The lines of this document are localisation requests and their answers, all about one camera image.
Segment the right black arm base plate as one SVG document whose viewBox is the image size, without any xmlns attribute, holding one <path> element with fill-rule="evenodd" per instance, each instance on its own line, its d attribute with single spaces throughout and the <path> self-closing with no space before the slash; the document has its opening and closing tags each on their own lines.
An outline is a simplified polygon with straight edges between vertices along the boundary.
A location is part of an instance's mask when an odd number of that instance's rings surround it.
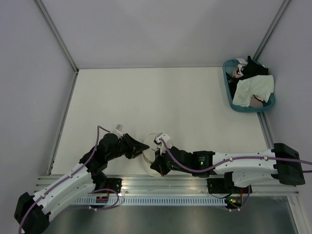
<svg viewBox="0 0 312 234">
<path fill-rule="evenodd" d="M 225 186 L 223 178 L 208 178 L 207 188 L 209 194 L 230 194 L 231 190 Z"/>
</svg>

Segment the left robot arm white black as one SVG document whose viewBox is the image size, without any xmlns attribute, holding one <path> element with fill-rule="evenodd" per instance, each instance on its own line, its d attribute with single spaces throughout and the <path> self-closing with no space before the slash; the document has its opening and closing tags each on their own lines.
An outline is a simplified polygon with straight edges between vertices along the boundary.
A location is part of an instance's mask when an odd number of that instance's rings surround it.
<svg viewBox="0 0 312 234">
<path fill-rule="evenodd" d="M 20 234 L 41 234 L 50 222 L 78 198 L 93 193 L 118 192 L 107 186 L 103 173 L 110 160 L 125 156 L 133 159 L 149 146 L 129 134 L 107 133 L 97 138 L 95 146 L 68 173 L 46 188 L 30 195 L 23 193 L 17 202 L 14 218 Z"/>
</svg>

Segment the left aluminium frame post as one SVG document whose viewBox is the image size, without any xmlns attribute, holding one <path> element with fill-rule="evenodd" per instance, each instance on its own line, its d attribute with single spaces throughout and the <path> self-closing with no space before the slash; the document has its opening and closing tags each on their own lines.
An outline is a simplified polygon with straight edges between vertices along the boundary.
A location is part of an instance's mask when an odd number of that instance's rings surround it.
<svg viewBox="0 0 312 234">
<path fill-rule="evenodd" d="M 48 12 L 45 4 L 44 4 L 44 2 L 42 0 L 34 0 L 33 2 L 35 4 L 36 8 L 38 9 L 38 11 L 40 12 L 40 14 L 42 15 L 45 23 L 47 24 L 49 30 L 51 31 L 53 37 L 55 38 L 60 50 L 64 54 L 66 60 L 70 64 L 72 70 L 77 75 L 79 72 L 79 69 L 77 68 L 76 63 L 74 62 L 65 42 L 63 41 L 52 17 L 50 16 L 50 14 L 49 14 L 49 12 Z"/>
</svg>

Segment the beige garment in basket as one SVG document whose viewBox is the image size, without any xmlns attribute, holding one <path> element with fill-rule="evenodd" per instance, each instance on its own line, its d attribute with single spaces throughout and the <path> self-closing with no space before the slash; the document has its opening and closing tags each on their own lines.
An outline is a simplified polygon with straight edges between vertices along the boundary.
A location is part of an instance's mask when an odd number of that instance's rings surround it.
<svg viewBox="0 0 312 234">
<path fill-rule="evenodd" d="M 251 108 L 262 108 L 264 103 L 265 103 L 264 99 L 262 99 L 258 96 L 252 95 L 251 99 L 250 99 L 249 107 L 251 107 Z"/>
</svg>

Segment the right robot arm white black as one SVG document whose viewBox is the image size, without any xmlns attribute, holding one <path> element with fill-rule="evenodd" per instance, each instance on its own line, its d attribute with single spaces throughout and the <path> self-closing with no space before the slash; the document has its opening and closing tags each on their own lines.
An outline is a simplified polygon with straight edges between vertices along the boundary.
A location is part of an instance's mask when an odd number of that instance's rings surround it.
<svg viewBox="0 0 312 234">
<path fill-rule="evenodd" d="M 223 175 L 224 190 L 233 193 L 238 188 L 271 180 L 289 186 L 304 185 L 304 172 L 299 160 L 299 153 L 284 143 L 276 143 L 272 149 L 246 154 L 213 151 L 189 153 L 175 146 L 162 146 L 155 151 L 150 168 L 161 176 L 170 171 L 202 178 Z"/>
</svg>

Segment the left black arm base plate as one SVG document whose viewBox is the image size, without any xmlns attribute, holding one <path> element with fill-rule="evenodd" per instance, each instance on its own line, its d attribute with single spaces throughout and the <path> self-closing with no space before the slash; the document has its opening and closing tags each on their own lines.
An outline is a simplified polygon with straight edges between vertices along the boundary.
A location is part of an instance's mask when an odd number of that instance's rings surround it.
<svg viewBox="0 0 312 234">
<path fill-rule="evenodd" d="M 122 187 L 121 178 L 106 178 L 104 182 L 96 185 L 95 190 L 99 189 L 112 189 L 117 193 L 120 193 Z"/>
</svg>

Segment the blue plastic basket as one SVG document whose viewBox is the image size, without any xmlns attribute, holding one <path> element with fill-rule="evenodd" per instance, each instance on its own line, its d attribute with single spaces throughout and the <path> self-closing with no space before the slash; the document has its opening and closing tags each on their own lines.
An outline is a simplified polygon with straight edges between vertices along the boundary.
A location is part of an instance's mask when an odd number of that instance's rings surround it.
<svg viewBox="0 0 312 234">
<path fill-rule="evenodd" d="M 269 69 L 250 56 L 222 66 L 230 107 L 237 112 L 264 112 L 275 105 L 274 79 Z"/>
</svg>

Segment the black garment in basket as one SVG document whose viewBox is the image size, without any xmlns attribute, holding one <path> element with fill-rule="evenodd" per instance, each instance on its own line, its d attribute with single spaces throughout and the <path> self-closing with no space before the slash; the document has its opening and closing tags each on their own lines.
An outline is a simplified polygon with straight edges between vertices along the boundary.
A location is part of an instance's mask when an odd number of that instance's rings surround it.
<svg viewBox="0 0 312 234">
<path fill-rule="evenodd" d="M 231 97 L 234 98 L 237 84 L 241 80 L 246 80 L 258 75 L 268 75 L 269 69 L 265 68 L 263 65 L 259 65 L 248 56 L 247 63 L 238 64 L 234 69 L 232 75 L 226 73 L 226 78 L 228 80 L 228 86 L 230 90 Z"/>
</svg>

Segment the right aluminium frame post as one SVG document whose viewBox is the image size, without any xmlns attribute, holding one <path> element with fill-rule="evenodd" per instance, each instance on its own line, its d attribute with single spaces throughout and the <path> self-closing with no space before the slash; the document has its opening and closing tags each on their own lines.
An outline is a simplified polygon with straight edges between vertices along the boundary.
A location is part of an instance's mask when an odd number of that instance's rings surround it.
<svg viewBox="0 0 312 234">
<path fill-rule="evenodd" d="M 275 14 L 270 26 L 268 27 L 263 39 L 261 40 L 256 52 L 253 56 L 253 60 L 258 61 L 261 54 L 263 53 L 266 45 L 268 44 L 270 38 L 272 37 L 274 31 L 276 30 L 278 24 L 280 23 L 281 19 L 283 18 L 284 14 L 286 13 L 288 7 L 292 3 L 292 0 L 283 0 L 277 13 Z"/>
</svg>

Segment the round white mesh laundry bag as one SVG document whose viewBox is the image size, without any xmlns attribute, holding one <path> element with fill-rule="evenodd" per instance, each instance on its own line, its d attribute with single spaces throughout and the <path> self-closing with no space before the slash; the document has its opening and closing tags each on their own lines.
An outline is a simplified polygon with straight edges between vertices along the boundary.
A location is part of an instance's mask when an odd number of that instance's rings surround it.
<svg viewBox="0 0 312 234">
<path fill-rule="evenodd" d="M 143 141 L 143 143 L 148 145 L 150 148 L 148 150 L 145 150 L 142 154 L 142 168 L 148 175 L 152 177 L 161 177 L 163 175 L 160 175 L 158 172 L 150 169 L 150 165 L 156 159 L 156 150 L 160 149 L 161 153 L 166 153 L 166 149 L 161 148 L 154 143 L 154 138 L 156 135 L 157 134 L 149 134 L 149 136 L 146 137 Z"/>
</svg>

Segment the front aluminium rail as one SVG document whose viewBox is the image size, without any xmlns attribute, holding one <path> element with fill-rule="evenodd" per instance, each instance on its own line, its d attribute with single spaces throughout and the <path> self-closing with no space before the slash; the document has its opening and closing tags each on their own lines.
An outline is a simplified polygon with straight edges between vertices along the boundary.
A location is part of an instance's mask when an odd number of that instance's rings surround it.
<svg viewBox="0 0 312 234">
<path fill-rule="evenodd" d="M 167 175 L 151 177 L 149 175 L 109 175 L 107 178 L 121 178 L 121 193 L 130 196 L 161 196 L 161 195 L 209 195 L 207 178 L 190 175 Z M 252 196 L 298 196 L 296 186 L 279 184 L 278 181 L 268 181 L 253 184 Z"/>
</svg>

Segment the aluminium frame post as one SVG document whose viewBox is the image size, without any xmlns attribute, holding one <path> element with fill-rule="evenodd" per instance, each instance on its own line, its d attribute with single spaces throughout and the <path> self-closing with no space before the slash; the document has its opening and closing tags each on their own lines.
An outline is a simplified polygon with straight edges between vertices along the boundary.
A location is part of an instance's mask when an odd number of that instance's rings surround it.
<svg viewBox="0 0 312 234">
<path fill-rule="evenodd" d="M 263 39 L 261 40 L 256 52 L 253 56 L 253 60 L 258 61 L 261 54 L 263 53 L 266 45 L 268 44 L 270 38 L 272 37 L 274 31 L 276 30 L 278 24 L 280 23 L 281 19 L 283 18 L 284 14 L 286 13 L 288 7 L 292 3 L 292 0 L 283 0 L 277 13 L 275 14 L 270 26 L 268 27 Z"/>
<path fill-rule="evenodd" d="M 76 63 L 74 62 L 65 42 L 63 41 L 52 17 L 50 16 L 50 14 L 49 14 L 49 12 L 48 12 L 45 4 L 44 4 L 44 2 L 42 0 L 34 0 L 33 2 L 35 4 L 36 8 L 38 9 L 38 11 L 40 12 L 40 14 L 42 15 L 45 23 L 47 24 L 49 30 L 51 31 L 53 37 L 55 38 L 60 50 L 64 54 L 66 60 L 70 64 L 72 70 L 77 75 L 79 72 L 79 69 L 77 68 Z"/>
</svg>

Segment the pale green cloth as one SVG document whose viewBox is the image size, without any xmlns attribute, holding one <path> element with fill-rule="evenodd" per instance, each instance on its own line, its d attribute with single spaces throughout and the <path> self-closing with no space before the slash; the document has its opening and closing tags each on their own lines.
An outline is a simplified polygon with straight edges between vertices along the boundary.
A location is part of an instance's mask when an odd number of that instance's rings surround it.
<svg viewBox="0 0 312 234">
<path fill-rule="evenodd" d="M 257 96 L 268 102 L 274 92 L 274 79 L 272 75 L 258 75 L 237 83 L 233 104 L 249 107 L 252 96 Z"/>
</svg>

